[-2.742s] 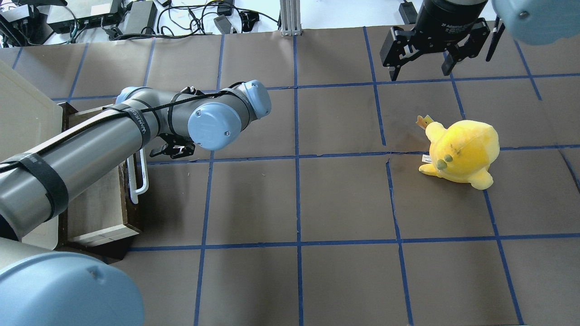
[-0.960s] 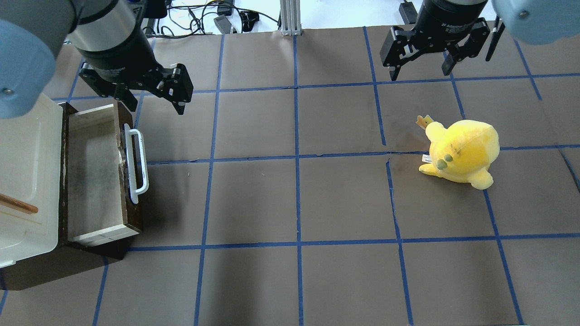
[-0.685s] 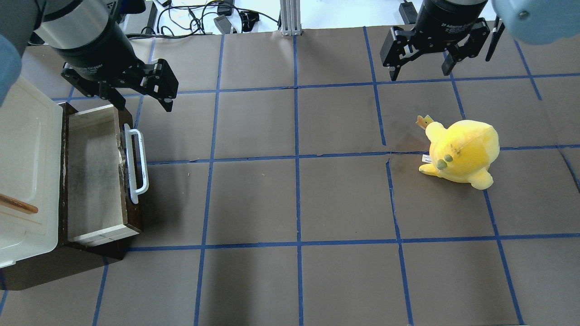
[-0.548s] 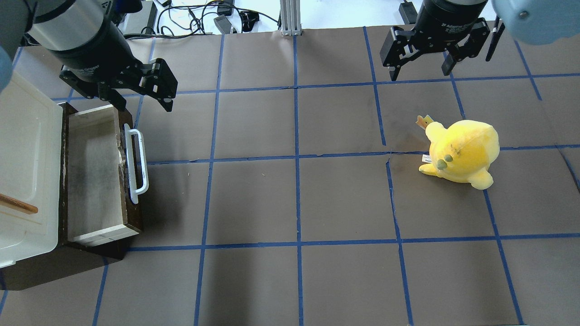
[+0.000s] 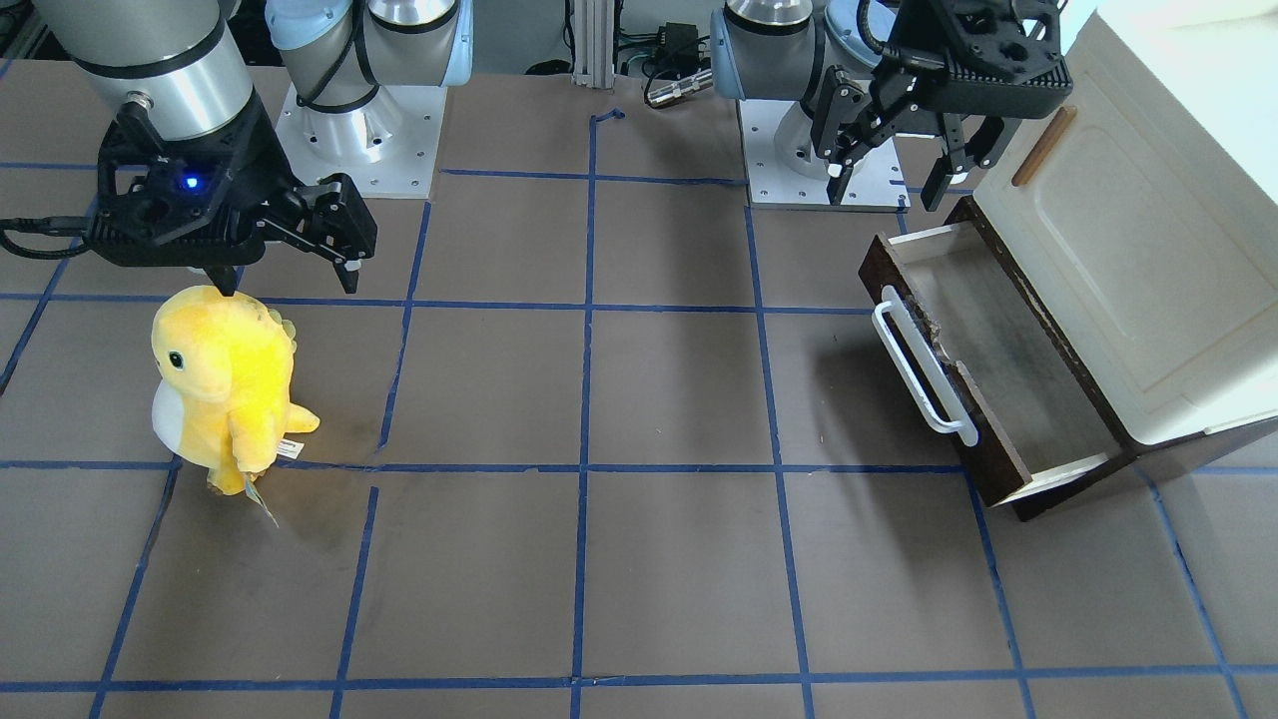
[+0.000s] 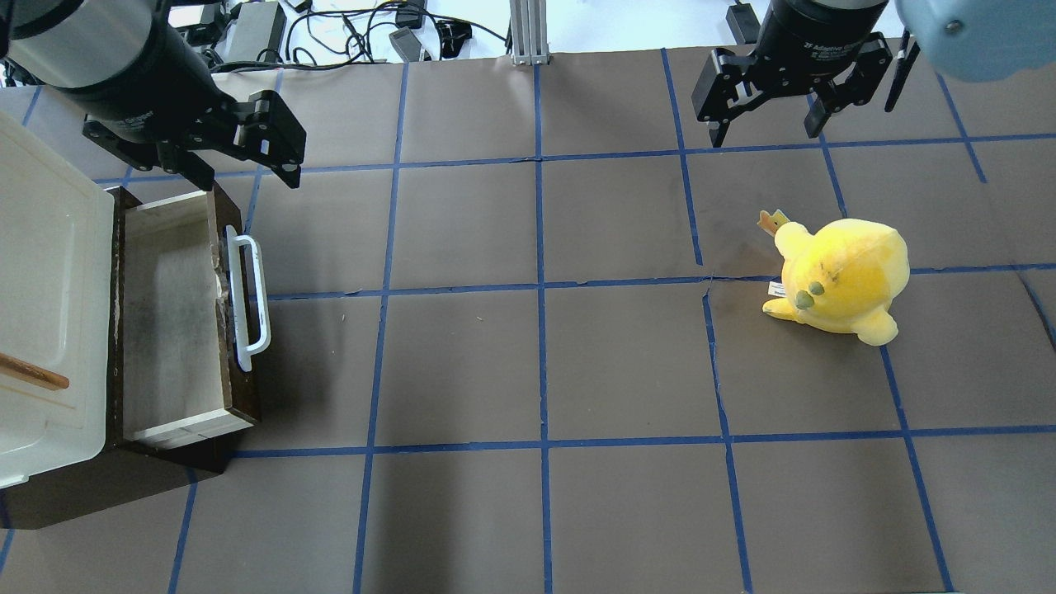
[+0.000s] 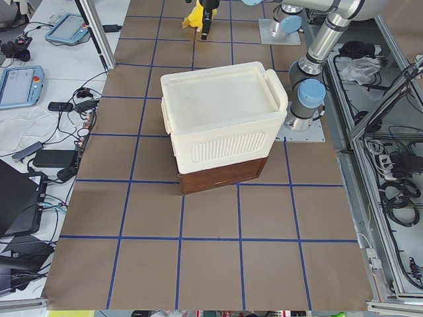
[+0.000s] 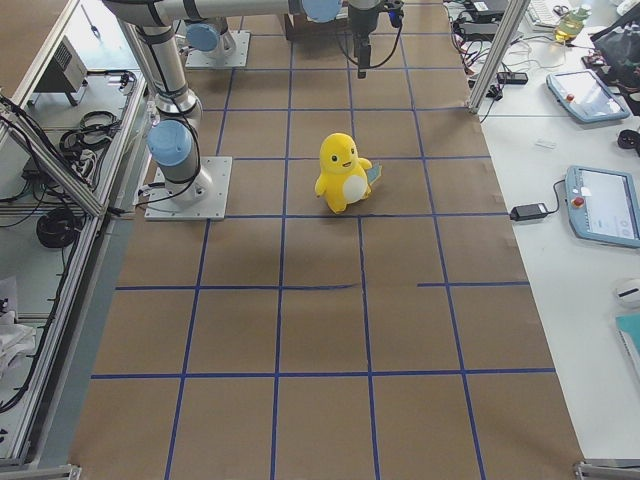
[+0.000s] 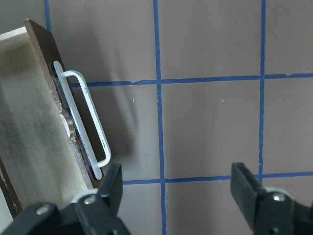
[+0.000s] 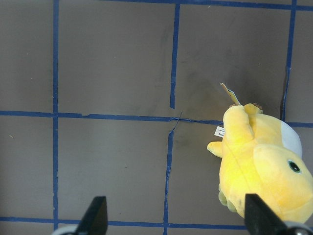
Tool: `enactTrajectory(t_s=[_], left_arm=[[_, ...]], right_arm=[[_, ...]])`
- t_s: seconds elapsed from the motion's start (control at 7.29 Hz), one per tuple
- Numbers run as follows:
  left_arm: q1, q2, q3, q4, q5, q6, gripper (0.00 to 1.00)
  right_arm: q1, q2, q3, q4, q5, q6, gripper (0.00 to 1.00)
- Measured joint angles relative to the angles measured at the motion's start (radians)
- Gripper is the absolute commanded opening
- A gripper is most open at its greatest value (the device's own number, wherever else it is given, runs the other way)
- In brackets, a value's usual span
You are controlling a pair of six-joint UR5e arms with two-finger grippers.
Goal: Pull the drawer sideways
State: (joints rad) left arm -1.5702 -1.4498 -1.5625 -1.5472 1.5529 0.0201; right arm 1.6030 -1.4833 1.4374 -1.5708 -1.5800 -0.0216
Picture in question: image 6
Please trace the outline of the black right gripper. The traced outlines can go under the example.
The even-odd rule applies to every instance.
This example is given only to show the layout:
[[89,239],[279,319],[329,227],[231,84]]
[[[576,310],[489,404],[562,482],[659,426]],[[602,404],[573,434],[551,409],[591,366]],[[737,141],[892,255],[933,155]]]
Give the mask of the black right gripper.
[[708,124],[710,146],[723,147],[732,120],[772,99],[813,97],[804,117],[810,140],[842,109],[871,101],[893,62],[875,30],[887,6],[886,1],[772,1],[751,52],[713,49],[691,92],[696,119]]

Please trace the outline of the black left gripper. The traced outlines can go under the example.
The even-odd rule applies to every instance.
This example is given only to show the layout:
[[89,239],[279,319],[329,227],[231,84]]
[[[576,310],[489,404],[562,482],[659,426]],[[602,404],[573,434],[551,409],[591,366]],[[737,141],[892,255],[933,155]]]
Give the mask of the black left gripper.
[[212,191],[215,170],[195,150],[251,159],[301,186],[307,135],[278,93],[235,101],[219,90],[197,53],[154,16],[139,55],[102,82],[63,89],[83,109],[82,135],[139,169],[177,170],[200,191]]

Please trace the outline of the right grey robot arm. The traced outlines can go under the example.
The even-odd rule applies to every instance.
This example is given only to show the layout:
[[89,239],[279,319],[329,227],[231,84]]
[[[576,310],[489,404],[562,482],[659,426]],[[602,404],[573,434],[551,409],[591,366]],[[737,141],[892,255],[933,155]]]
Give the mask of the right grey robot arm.
[[898,49],[876,31],[885,1],[773,1],[754,49],[709,53],[691,105],[709,138],[767,101],[812,97],[804,132],[817,138],[831,116],[874,98],[894,70],[884,109],[893,111],[917,58],[969,83],[1003,80],[1054,61],[1052,1],[898,1]]

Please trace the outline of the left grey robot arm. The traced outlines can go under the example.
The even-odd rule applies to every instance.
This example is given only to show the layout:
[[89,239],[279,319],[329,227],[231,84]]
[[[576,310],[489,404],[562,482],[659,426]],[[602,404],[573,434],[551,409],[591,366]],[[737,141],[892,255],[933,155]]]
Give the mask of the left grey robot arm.
[[210,191],[212,150],[300,186],[306,131],[274,90],[238,101],[161,1],[4,1],[2,55],[86,113],[84,138],[139,172]]

